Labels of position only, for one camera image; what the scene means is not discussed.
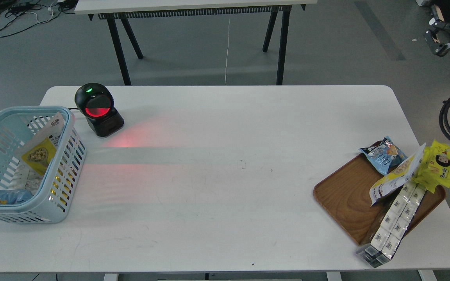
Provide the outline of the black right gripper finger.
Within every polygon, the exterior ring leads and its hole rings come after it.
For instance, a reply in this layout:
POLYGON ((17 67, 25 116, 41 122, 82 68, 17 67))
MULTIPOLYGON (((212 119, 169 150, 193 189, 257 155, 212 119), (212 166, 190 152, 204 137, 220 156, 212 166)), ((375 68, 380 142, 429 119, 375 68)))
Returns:
POLYGON ((450 51, 450 23, 434 20, 424 33, 432 54, 443 57, 450 51))

